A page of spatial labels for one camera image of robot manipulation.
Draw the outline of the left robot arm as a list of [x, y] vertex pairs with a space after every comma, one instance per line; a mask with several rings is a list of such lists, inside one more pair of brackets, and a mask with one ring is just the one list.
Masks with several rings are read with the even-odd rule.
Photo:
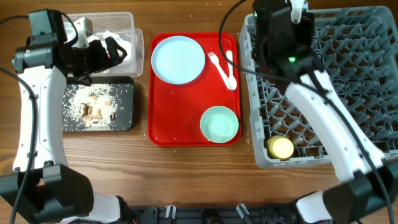
[[29, 223], [136, 223], [120, 196], [93, 191], [90, 180], [68, 166], [62, 106], [68, 82], [90, 85], [91, 74], [119, 65], [126, 51], [112, 38], [79, 46], [68, 40], [68, 16], [54, 9], [28, 14], [32, 35], [16, 50], [10, 76], [21, 90], [21, 132], [12, 174], [1, 177], [1, 197], [11, 217]]

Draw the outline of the yellow plastic cup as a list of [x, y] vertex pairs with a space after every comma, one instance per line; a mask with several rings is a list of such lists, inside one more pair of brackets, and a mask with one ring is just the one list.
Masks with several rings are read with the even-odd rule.
[[284, 136], [273, 136], [267, 141], [267, 152], [273, 159], [288, 159], [294, 153], [294, 145]]

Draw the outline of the white plastic spoon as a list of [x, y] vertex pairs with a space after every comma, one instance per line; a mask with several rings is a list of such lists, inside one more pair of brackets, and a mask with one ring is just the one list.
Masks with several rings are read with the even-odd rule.
[[[233, 53], [231, 50], [226, 51], [226, 56], [229, 61], [233, 61]], [[228, 70], [229, 70], [229, 77], [228, 77], [228, 85], [230, 90], [236, 90], [237, 89], [237, 81], [234, 77], [234, 67], [232, 66], [231, 63], [228, 62]]]

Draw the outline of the white plastic fork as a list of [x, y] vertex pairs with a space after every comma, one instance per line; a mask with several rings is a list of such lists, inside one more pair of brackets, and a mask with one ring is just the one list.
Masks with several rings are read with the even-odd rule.
[[225, 72], [223, 71], [223, 69], [220, 66], [220, 61], [218, 56], [214, 53], [214, 52], [208, 52], [208, 56], [211, 60], [211, 62], [213, 63], [213, 65], [217, 68], [221, 78], [224, 81], [224, 84], [226, 85], [227, 89], [232, 90], [229, 81], [228, 81], [228, 77], [226, 76]]

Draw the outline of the light blue plate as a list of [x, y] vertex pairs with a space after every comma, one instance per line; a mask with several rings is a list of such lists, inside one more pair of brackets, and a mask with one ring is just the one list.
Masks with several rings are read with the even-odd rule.
[[184, 85], [200, 76], [205, 67], [205, 52], [192, 38], [176, 35], [161, 40], [151, 56], [152, 70], [162, 81]]

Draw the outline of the mint green bowl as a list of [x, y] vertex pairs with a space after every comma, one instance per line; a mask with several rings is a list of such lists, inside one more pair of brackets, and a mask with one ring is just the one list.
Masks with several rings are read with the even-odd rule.
[[200, 118], [200, 131], [208, 141], [224, 144], [238, 133], [237, 115], [225, 106], [212, 106]]

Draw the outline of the white napkin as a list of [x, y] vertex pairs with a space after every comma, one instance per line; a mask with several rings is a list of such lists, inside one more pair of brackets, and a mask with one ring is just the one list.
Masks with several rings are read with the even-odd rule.
[[91, 35], [91, 36], [89, 36], [87, 38], [87, 41], [90, 43], [90, 42], [92, 42], [94, 40], [100, 40], [102, 46], [108, 52], [107, 45], [106, 45], [106, 42], [104, 40], [107, 37], [112, 37], [118, 43], [118, 45], [120, 45], [127, 52], [127, 56], [123, 60], [122, 64], [128, 63], [128, 61], [131, 59], [131, 47], [132, 47], [132, 44], [129, 41], [126, 41], [126, 40], [122, 39], [119, 34], [114, 33], [114, 32], [110, 32], [108, 30], [105, 31], [104, 34], [102, 34], [101, 36], [102, 36], [102, 38], [99, 38], [98, 35]]

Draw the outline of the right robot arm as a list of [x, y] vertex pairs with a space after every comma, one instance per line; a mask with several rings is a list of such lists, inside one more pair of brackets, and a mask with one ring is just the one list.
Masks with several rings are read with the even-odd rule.
[[304, 223], [356, 222], [397, 198], [397, 163], [363, 133], [346, 109], [312, 49], [314, 15], [302, 1], [254, 1], [256, 57], [287, 82], [287, 99], [322, 142], [339, 180], [336, 187], [298, 199]]

